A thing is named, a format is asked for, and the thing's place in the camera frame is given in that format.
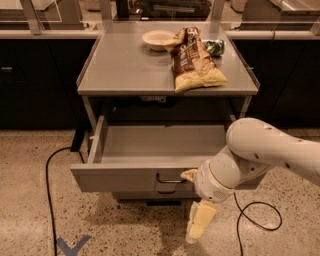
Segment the open drawer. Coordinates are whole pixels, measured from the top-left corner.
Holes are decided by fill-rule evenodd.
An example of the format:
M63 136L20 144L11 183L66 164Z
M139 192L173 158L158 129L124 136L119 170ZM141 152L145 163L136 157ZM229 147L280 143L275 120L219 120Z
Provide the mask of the open drawer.
M181 172L199 167L225 145L223 125L114 125L100 116L88 163L72 173L83 192L116 199L191 198Z

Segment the speckled floor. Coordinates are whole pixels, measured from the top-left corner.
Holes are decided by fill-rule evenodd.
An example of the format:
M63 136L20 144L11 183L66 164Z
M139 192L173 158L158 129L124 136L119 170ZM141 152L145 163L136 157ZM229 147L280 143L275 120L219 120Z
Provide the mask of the speckled floor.
M319 129L290 132L320 142ZM45 164L54 151L71 145L73 134L0 131L1 255L53 255ZM85 143L81 150L85 155ZM191 201L180 206L146 206L145 202L118 203L109 193L82 193L70 171L70 165L80 161L77 153L62 151L49 165L61 242L58 255L240 255L239 210L233 198L218 205L204 236L190 245L184 237ZM319 255L320 188L275 168L256 190L238 191L237 195L242 207L261 200L276 206L283 217L275 232L262 231L243 218L244 255ZM278 224L277 215L265 206L253 206L246 212L268 227Z

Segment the black cable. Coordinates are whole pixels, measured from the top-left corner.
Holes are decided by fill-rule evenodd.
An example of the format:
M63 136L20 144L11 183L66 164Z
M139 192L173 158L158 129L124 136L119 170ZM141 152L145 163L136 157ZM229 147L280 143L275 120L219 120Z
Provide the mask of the black cable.
M274 207L274 206L272 206L271 204L268 204L268 203L265 203L265 202L259 202L259 201L258 201L258 202L252 202L252 203L246 205L243 209L241 209L241 207L240 207L240 205L239 205L239 203L238 203L238 200L237 200L236 193L234 193L234 200L235 200L235 202L236 202L236 204L237 204L238 209L240 210L240 214L239 214L239 217L238 217L238 220L237 220L237 236L238 236L238 241L239 241L239 245L240 245L240 255L243 256L243 248L242 248L242 242L241 242L240 232L239 232L239 224L240 224L240 219L241 219L241 217L242 217L242 216L245 216L252 224L254 224L255 226L257 226L258 228L263 229L264 231L276 231L276 230L278 230L278 229L281 227L281 225L282 225L282 217L281 217L280 212L277 210L277 208ZM254 205L254 204L267 205L267 206L271 207L273 210L275 210L276 213L277 213L278 216L279 216L279 221L280 221L279 225L278 225L277 227L275 227L275 228L266 228L266 227L258 224L258 223L255 222L254 220L252 220L250 217L248 217L248 216L244 213L244 211L245 211L247 208L249 208L251 205Z
M53 239L53 249L54 249L54 255L57 256L57 235L56 235L56 226L54 221L54 213L53 213L53 207L52 207L52 200L51 200L51 193L50 193L50 183L49 183L49 163L51 161L51 158L54 157L57 153L63 151L63 150L71 150L71 147L64 147L61 149L58 149L54 153L51 154L51 156L48 158L46 163L46 187L47 187L47 196L48 196L48 203L49 203L49 209L50 209L50 216L51 216L51 226L52 226L52 239ZM80 151L78 151L82 163L84 163L83 156Z

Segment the snack bag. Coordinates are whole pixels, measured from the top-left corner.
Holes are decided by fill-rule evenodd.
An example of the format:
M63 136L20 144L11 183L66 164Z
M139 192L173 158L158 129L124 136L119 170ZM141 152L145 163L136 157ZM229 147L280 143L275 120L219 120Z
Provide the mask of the snack bag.
M202 43L197 27L181 29L173 39L164 42L163 46L173 61L176 92L227 84L227 79L216 67Z

